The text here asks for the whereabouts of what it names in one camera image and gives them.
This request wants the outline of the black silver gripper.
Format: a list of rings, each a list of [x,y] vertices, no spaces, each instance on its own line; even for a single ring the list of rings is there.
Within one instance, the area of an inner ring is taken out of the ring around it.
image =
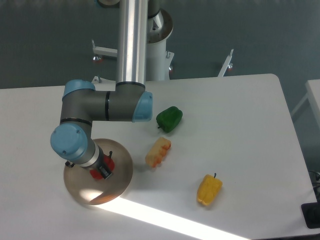
[[[78,158],[73,160],[67,160],[64,165],[67,168],[73,168],[75,166],[83,169],[96,169],[98,168],[99,174],[104,178],[108,179],[112,176],[113,172],[107,165],[102,165],[104,152],[100,147],[88,148]]]

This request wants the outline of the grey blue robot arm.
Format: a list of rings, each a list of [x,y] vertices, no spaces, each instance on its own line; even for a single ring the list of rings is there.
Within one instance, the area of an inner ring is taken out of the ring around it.
[[[60,123],[50,137],[52,149],[68,166],[112,175],[105,154],[91,137],[94,121],[147,122],[153,115],[153,95],[146,91],[148,2],[119,3],[120,30],[116,83],[113,91],[98,91],[81,79],[64,87]]]

